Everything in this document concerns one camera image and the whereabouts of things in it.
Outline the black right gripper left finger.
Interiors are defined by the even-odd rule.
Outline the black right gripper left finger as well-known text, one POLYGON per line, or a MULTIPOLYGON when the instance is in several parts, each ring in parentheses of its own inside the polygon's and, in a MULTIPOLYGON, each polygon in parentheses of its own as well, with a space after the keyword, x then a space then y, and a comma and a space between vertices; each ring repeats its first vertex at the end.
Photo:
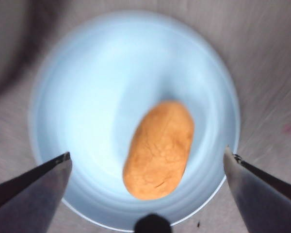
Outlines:
POLYGON ((72 160, 66 152, 0 184, 0 233, 46 233, 65 193, 72 160))

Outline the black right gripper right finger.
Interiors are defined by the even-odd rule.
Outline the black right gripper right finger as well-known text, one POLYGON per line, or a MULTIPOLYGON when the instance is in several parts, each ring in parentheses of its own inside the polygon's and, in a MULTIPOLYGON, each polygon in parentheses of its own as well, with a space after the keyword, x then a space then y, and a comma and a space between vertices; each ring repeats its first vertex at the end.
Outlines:
POLYGON ((224 152, 229 189, 250 233, 291 233, 291 184, 224 152))

